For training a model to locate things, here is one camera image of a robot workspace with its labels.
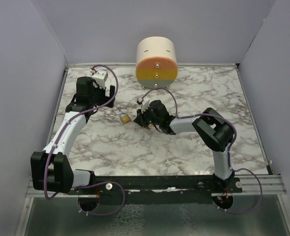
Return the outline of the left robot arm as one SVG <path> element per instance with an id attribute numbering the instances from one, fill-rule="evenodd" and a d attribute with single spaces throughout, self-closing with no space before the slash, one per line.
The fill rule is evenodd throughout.
<path id="1" fill-rule="evenodd" d="M 55 136 L 43 151 L 31 155 L 34 189 L 68 193 L 79 187 L 85 194 L 94 192 L 93 172 L 73 170 L 68 156 L 80 131 L 98 107 L 114 106 L 115 86 L 111 85 L 109 95 L 106 95 L 107 77 L 107 72 L 101 70 L 91 77 L 77 79 L 76 93 L 66 106 L 64 119 Z"/>

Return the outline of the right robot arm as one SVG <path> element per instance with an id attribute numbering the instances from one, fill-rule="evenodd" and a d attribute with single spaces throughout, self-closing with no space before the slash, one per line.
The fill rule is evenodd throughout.
<path id="1" fill-rule="evenodd" d="M 231 187 L 234 171 L 230 162 L 230 149 L 237 131 L 230 121 L 212 108 L 207 108 L 201 114 L 179 118 L 170 115 L 160 100 L 150 102 L 140 98 L 137 103 L 140 109 L 136 111 L 134 122 L 141 127 L 145 128 L 151 124 L 166 135 L 196 132 L 213 153 L 214 188 L 218 192 L 225 192 Z"/>

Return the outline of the large brass padlock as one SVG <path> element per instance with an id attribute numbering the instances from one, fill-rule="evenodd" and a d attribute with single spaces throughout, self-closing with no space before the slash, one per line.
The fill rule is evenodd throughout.
<path id="1" fill-rule="evenodd" d="M 131 122 L 131 118 L 127 113 L 121 112 L 119 114 L 119 116 L 120 116 L 120 120 L 121 120 L 122 124 L 127 124 L 127 123 Z"/>

